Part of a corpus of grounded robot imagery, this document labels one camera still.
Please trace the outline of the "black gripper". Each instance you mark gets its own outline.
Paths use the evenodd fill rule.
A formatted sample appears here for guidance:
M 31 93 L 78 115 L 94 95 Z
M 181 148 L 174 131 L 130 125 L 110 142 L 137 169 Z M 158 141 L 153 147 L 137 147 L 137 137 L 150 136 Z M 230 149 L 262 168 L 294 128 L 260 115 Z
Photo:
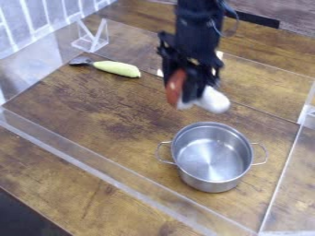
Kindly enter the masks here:
M 177 0 L 174 33 L 160 31 L 157 53 L 162 58 L 165 100 L 180 101 L 186 79 L 184 70 L 194 70 L 196 98 L 206 86 L 216 88 L 222 67 L 216 56 L 226 13 L 222 0 Z

